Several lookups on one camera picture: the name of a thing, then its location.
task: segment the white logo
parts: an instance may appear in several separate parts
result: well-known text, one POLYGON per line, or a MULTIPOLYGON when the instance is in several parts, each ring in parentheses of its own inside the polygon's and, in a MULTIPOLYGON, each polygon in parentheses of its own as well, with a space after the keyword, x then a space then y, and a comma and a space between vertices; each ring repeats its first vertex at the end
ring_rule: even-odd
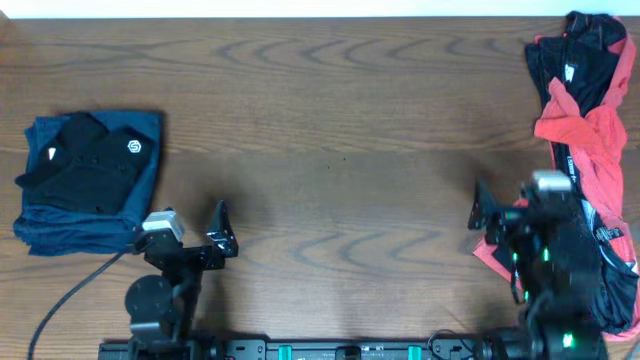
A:
POLYGON ((564 79, 567 82, 571 82, 573 80, 573 74, 576 72, 575 65, 564 64, 564 79))
POLYGON ((571 180, 576 183, 578 181, 578 177, 576 176, 576 170, 573 167, 573 158, 571 156, 567 156, 567 165, 569 165, 569 175, 571 175, 571 180))
POLYGON ((140 141, 138 140, 129 141, 127 147, 132 154, 137 154, 140 152, 140 150, 142 150, 142 144, 140 144, 140 141))

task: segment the white wall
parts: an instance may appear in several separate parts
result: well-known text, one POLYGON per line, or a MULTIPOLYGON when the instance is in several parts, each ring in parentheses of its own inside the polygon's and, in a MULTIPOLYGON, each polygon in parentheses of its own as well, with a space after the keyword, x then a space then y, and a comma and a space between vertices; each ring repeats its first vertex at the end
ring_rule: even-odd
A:
POLYGON ((18 18, 640 15, 640 0, 2 0, 18 18))

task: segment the folded clothing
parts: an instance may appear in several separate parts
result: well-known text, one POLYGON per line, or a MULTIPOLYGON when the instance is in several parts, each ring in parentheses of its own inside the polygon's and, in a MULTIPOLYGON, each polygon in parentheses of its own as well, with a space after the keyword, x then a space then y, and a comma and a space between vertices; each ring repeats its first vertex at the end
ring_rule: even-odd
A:
POLYGON ((14 232, 32 255, 114 253, 151 201, 162 116, 95 111, 38 117, 25 131, 27 170, 14 232))

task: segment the wood grain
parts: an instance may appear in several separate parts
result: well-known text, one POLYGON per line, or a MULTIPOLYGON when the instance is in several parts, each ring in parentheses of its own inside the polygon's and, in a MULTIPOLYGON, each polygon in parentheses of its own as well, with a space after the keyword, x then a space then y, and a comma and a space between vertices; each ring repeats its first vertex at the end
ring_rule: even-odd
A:
MULTIPOLYGON (((625 19, 632 33, 640 19, 625 19)), ((202 234, 225 199, 240 241, 207 273, 198 326, 272 338, 418 337, 510 325, 508 285, 471 255, 475 177, 507 201, 550 164, 522 49, 559 18, 12 21, 0 45, 0 351, 107 257, 37 258, 13 184, 38 115, 166 112, 153 209, 202 234)), ((640 237, 640 85, 620 108, 625 216, 640 237)), ((37 356, 95 358, 128 337, 126 256, 47 326, 37 356)), ((630 344, 611 344, 622 358, 630 344)))

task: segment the stack of clothes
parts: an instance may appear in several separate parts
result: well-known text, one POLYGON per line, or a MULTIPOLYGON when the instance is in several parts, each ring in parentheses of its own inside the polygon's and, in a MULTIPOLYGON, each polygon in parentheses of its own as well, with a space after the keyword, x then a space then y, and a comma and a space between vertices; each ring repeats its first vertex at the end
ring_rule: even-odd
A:
MULTIPOLYGON (((538 36, 525 47, 543 108, 534 134, 549 140, 556 169, 574 182, 599 246, 601 286, 591 313, 613 341, 640 333, 638 266, 631 231, 622 219, 620 159, 627 134, 616 111, 627 92, 635 53, 618 19, 578 12, 567 16, 561 36, 538 36)), ((474 254, 510 278, 509 249, 481 239, 474 254)))
POLYGON ((123 251, 153 193, 162 115, 78 112, 38 117, 29 143, 22 213, 14 232, 29 254, 123 251))

